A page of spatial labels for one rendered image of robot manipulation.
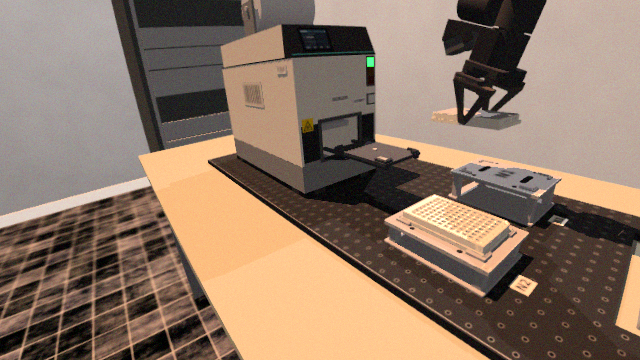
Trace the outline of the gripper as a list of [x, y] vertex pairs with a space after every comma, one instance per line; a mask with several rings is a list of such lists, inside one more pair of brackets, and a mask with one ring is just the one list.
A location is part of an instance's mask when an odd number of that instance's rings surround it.
[[[456, 72], [453, 78], [457, 103], [457, 121], [463, 125], [465, 125], [481, 108], [482, 110], [487, 111], [498, 111], [502, 106], [522, 91], [526, 84], [523, 80], [527, 71], [516, 67], [519, 64], [531, 36], [514, 33], [512, 38], [508, 38], [507, 35], [509, 31], [501, 30], [500, 27], [493, 27], [492, 30], [500, 31], [502, 34], [489, 66], [473, 60], [465, 60], [462, 72]], [[489, 74], [488, 71], [490, 72]], [[485, 81], [479, 78], [484, 78]], [[488, 110], [489, 99], [497, 91], [492, 89], [493, 86], [506, 90], [507, 94], [492, 109]], [[479, 96], [465, 116], [464, 88], [475, 92]]]

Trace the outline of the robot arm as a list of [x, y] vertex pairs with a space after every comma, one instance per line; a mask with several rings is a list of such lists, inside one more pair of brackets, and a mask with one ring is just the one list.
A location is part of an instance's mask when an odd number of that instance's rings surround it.
[[[546, 1], [458, 0], [457, 15], [464, 21], [489, 27], [498, 26], [501, 30], [509, 31], [507, 37], [512, 38], [514, 33], [533, 33]], [[453, 56], [472, 50], [470, 60], [489, 66], [502, 32], [465, 23], [448, 19], [442, 37], [446, 55]]]

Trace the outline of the cream label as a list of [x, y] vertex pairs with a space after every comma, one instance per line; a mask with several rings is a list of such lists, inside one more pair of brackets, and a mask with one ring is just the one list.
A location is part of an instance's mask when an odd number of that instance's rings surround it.
[[529, 296], [529, 294], [533, 291], [533, 289], [536, 287], [538, 283], [533, 282], [521, 275], [518, 275], [513, 281], [512, 283], [509, 285], [509, 287]]
[[553, 215], [549, 220], [549, 222], [564, 226], [564, 224], [568, 221], [568, 219]]

